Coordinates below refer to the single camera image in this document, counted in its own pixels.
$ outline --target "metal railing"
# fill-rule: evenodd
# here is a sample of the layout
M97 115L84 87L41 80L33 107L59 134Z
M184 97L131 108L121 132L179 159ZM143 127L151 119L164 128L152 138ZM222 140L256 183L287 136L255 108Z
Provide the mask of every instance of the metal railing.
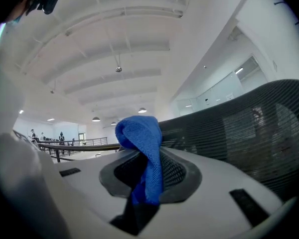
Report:
M37 144L42 151L50 154L52 158L56 158L57 162L61 160L72 161L74 159L65 158L65 156L71 156L78 152L118 150L120 148L119 144L107 144L107 137L64 142L41 141Z

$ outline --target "white ceiling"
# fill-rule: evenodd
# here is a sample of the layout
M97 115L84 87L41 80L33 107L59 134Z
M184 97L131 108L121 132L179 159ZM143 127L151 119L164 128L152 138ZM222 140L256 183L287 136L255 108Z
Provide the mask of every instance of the white ceiling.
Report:
M181 32L188 2L59 0L52 14L33 11L7 26L1 43L5 63L102 120L135 115L140 107L153 115L170 43ZM117 63L121 73L115 72Z

